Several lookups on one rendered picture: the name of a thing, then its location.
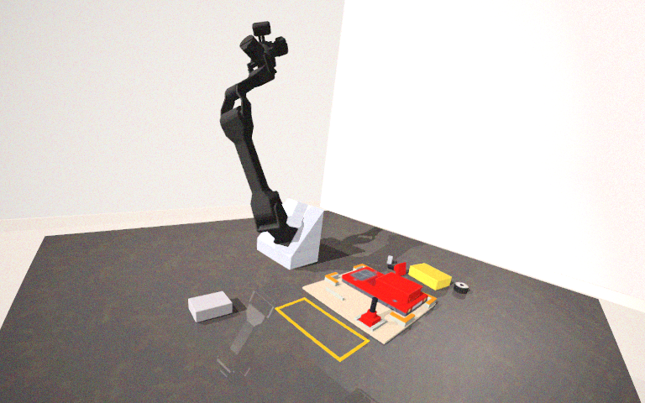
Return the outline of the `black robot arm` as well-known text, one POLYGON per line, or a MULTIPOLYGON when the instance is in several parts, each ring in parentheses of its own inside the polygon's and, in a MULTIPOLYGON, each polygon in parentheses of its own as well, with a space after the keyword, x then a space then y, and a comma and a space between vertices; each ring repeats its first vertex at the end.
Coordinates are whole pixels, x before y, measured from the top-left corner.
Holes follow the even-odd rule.
POLYGON ((250 206, 257 232, 268 232, 275 238, 273 243, 288 247, 298 229, 286 224, 288 216, 281 205, 279 193, 272 191, 268 186, 252 140, 252 104, 246 97, 246 93, 255 87, 275 79, 277 71, 274 68, 273 57, 275 60, 275 57, 289 52, 284 37, 275 38, 274 43, 269 41, 269 44, 273 54, 266 51, 252 34, 241 41, 240 49, 250 58, 247 64, 249 77, 228 87, 224 93, 219 120, 225 136, 234 143, 252 191, 250 206), (258 68, 254 70, 256 66, 258 68), (241 100, 241 106, 233 108, 237 99, 241 100))

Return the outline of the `yellow rectangular block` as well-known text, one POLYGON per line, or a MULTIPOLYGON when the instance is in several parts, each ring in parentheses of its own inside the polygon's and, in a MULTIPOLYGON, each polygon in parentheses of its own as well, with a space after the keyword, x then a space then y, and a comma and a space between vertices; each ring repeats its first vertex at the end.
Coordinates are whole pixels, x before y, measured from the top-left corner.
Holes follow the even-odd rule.
POLYGON ((452 279, 452 276, 446 275, 427 264, 411 265, 408 274, 434 290, 450 286, 452 279))

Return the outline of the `small black toy tyre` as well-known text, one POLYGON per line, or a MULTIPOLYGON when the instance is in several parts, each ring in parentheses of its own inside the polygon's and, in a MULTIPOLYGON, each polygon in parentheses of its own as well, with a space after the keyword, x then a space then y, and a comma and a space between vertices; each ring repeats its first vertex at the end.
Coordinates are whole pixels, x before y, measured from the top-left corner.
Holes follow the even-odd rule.
POLYGON ((468 285, 466 285, 463 282, 455 282, 455 284, 454 284, 454 290, 456 292, 458 292, 459 294, 460 293, 461 294, 467 294, 468 289, 469 289, 468 285))

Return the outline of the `yellow rectangular outline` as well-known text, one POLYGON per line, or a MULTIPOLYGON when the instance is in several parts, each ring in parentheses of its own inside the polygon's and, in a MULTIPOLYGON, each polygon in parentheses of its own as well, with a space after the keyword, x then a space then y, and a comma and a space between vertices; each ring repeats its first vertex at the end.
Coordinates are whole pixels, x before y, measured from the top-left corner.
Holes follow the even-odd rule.
POLYGON ((307 335, 307 336, 308 336, 312 341, 315 341, 315 342, 317 343, 317 345, 319 345, 321 348, 324 348, 324 349, 325 349, 325 350, 326 350, 330 355, 333 355, 333 356, 334 356, 338 361, 340 361, 340 362, 341 362, 342 360, 344 360, 345 358, 347 358, 347 357, 348 357, 349 355, 351 355, 352 353, 354 353, 357 349, 362 348, 365 344, 367 344, 367 342, 369 342, 369 341, 370 341, 370 340, 368 340, 367 338, 362 337, 362 335, 361 335, 361 334, 358 334, 356 331, 354 331, 354 330, 353 330, 353 329, 351 329, 350 327, 347 327, 346 325, 344 325, 343 323, 341 323, 341 321, 339 321, 338 319, 335 319, 335 318, 334 318, 334 317, 332 317, 330 314, 326 313, 323 309, 321 309, 321 308, 317 307, 316 305, 314 305, 311 301, 309 301, 309 300, 308 300, 308 299, 306 299, 306 298, 303 298, 303 299, 299 299, 299 300, 293 301, 293 302, 292 302, 292 303, 290 303, 290 304, 285 304, 285 305, 280 306, 280 307, 275 308, 275 309, 276 309, 276 310, 277 310, 281 315, 283 315, 283 316, 286 318, 286 320, 288 320, 289 322, 291 322, 295 327, 298 327, 298 328, 299 328, 302 332, 304 332, 304 334, 306 334, 306 335, 307 335), (334 320, 334 321, 336 321, 337 323, 339 323, 339 324, 343 325, 343 327, 346 327, 348 330, 350 330, 351 332, 353 332, 355 335, 358 335, 360 338, 364 339, 364 342, 362 342, 362 343, 361 343, 359 346, 357 346, 355 349, 353 349, 353 350, 349 351, 348 353, 346 353, 343 357, 339 358, 339 357, 337 356, 337 354, 334 354, 333 352, 331 352, 328 348, 326 348, 324 345, 322 345, 320 342, 318 342, 316 338, 313 338, 309 333, 305 332, 305 331, 304 331, 304 330, 303 330, 299 325, 297 325, 295 322, 293 322, 293 321, 292 321, 288 316, 286 316, 286 315, 285 315, 285 314, 280 310, 280 309, 281 309, 281 308, 283 308, 283 307, 286 307, 286 306, 289 306, 289 305, 293 305, 293 304, 297 303, 298 301, 302 301, 302 300, 306 300, 306 301, 308 301, 310 304, 312 304, 312 306, 314 306, 315 308, 317 308, 319 311, 321 311, 321 312, 322 312, 322 313, 324 313, 324 314, 327 314, 329 317, 331 317, 331 319, 333 319, 333 320, 334 320))

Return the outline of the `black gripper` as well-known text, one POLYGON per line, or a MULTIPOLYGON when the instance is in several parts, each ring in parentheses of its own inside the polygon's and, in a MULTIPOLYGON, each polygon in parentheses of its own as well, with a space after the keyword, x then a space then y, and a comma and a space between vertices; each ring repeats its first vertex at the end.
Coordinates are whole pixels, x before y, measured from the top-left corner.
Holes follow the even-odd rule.
POLYGON ((252 29, 254 31, 254 36, 259 38, 259 43, 263 46, 263 48, 273 54, 273 50, 270 47, 269 42, 265 40, 265 35, 271 34, 270 22, 264 21, 260 23, 253 23, 252 29))

